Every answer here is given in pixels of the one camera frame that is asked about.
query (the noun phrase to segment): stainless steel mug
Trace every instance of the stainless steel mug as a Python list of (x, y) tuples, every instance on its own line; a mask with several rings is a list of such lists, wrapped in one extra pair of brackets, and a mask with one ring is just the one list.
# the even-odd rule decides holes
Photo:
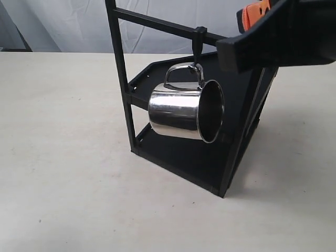
[[(191, 70), (198, 82), (169, 82), (170, 74), (178, 69)], [(153, 90), (148, 113), (157, 134), (212, 143), (223, 123), (223, 91), (217, 81), (204, 80), (200, 64), (177, 64)]]

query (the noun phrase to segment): black metal rack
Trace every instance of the black metal rack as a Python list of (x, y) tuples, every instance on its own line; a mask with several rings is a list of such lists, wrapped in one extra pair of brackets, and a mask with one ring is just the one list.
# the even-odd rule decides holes
[[(277, 68), (259, 68), (237, 75), (220, 70), (216, 52), (202, 54), (199, 62), (206, 79), (217, 80), (225, 95), (225, 115), (218, 140), (171, 138), (156, 134), (148, 124), (135, 135), (131, 105), (147, 110), (150, 94), (162, 83), (170, 66), (193, 61), (193, 57), (154, 62), (128, 83), (119, 19), (127, 20), (180, 37), (193, 39), (194, 28), (120, 9), (115, 0), (106, 0), (111, 37), (117, 63), (122, 101), (131, 151), (187, 180), (224, 197), (257, 128)], [(203, 42), (215, 46), (224, 37), (206, 33)], [(175, 74), (172, 81), (192, 81), (190, 75)]]

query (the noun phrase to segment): mug handle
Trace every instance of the mug handle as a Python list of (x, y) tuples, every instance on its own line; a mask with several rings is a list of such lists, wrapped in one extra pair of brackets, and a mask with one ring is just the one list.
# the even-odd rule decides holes
[(204, 81), (204, 73), (203, 73), (203, 67), (200, 64), (195, 64), (193, 62), (186, 62), (186, 63), (180, 63), (180, 64), (176, 64), (174, 66), (171, 66), (166, 74), (165, 80), (164, 80), (164, 85), (166, 86), (168, 81), (169, 81), (169, 76), (170, 74), (175, 71), (175, 70), (179, 70), (179, 69), (189, 69), (192, 72), (196, 73), (197, 75), (197, 79), (198, 79), (198, 85), (200, 88), (203, 88), (203, 85), (205, 83)]

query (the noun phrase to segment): white table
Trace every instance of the white table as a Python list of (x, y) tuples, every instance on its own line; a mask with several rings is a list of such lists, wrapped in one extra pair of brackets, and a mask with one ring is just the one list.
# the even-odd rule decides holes
[(113, 55), (2, 52), (0, 251), (334, 251), (335, 77), (280, 69), (221, 199), (130, 152)]

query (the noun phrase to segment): orange part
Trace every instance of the orange part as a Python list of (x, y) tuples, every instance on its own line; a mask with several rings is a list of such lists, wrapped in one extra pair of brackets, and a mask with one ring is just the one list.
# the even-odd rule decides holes
[(259, 19), (271, 9), (270, 0), (262, 0), (258, 3), (250, 4), (243, 9), (244, 30), (249, 30)]

